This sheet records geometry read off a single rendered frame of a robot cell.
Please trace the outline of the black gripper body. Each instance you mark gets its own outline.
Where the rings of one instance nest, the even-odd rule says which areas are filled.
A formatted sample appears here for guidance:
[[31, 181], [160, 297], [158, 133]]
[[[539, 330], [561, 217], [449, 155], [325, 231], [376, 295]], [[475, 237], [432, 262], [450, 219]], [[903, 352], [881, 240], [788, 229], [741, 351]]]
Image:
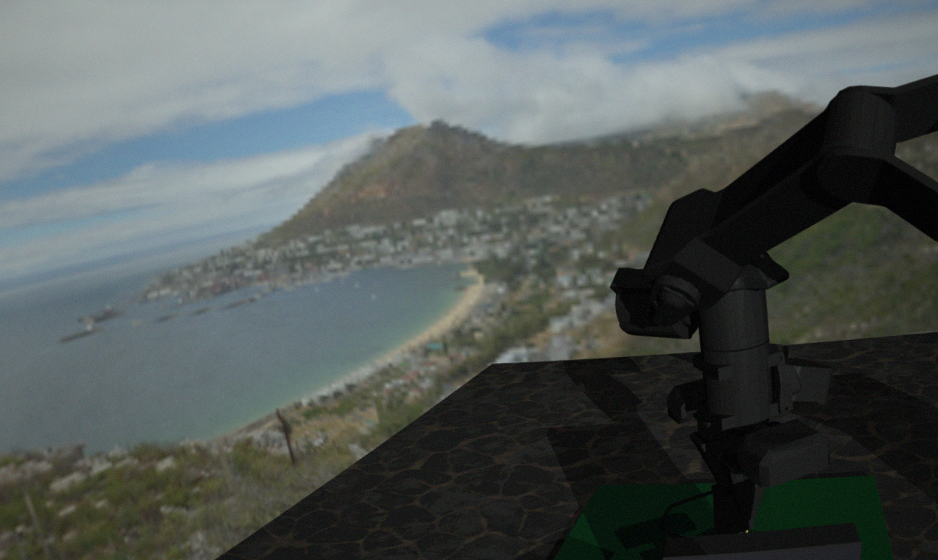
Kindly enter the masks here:
[[740, 443], [742, 474], [758, 487], [783, 485], [828, 468], [831, 440], [800, 421], [769, 422], [779, 415], [772, 396], [772, 366], [781, 352], [763, 345], [727, 352], [707, 350], [693, 355], [702, 380], [673, 387], [667, 397], [668, 417], [685, 423], [695, 411], [699, 435], [707, 440], [730, 435]]

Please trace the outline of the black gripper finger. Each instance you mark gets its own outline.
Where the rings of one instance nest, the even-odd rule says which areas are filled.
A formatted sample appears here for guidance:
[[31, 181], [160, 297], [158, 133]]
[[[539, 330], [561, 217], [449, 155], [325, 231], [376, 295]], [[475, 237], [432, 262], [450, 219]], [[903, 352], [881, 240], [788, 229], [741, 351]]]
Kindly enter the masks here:
[[733, 439], [730, 435], [707, 440], [703, 435], [699, 435], [699, 432], [691, 433], [690, 437], [691, 442], [695, 443], [707, 467], [712, 472], [715, 481], [723, 487], [729, 486], [726, 481], [727, 478], [725, 478], [723, 474], [723, 469], [720, 467], [718, 458], [724, 457], [724, 455], [738, 453], [737, 446], [740, 445], [738, 440]]
[[745, 521], [755, 518], [758, 506], [761, 499], [763, 499], [765, 487], [758, 487], [742, 474], [737, 453], [724, 455], [718, 460], [720, 467], [723, 469], [723, 474], [727, 478], [726, 481], [729, 489], [731, 489], [733, 500], [737, 504], [740, 517]]

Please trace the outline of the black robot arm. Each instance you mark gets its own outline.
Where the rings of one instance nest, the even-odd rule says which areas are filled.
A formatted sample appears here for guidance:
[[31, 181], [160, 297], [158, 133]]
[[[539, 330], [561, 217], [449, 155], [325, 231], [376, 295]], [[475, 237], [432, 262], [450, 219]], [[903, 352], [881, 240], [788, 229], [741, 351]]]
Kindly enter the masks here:
[[[897, 142], [938, 131], [938, 74], [902, 86], [847, 86], [728, 187], [673, 201], [646, 266], [619, 268], [626, 334], [691, 339], [731, 351], [770, 339], [765, 290], [789, 271], [768, 250], [853, 202], [880, 205], [938, 242], [938, 182], [896, 157]], [[793, 358], [772, 366], [779, 412], [827, 404], [831, 366]]]

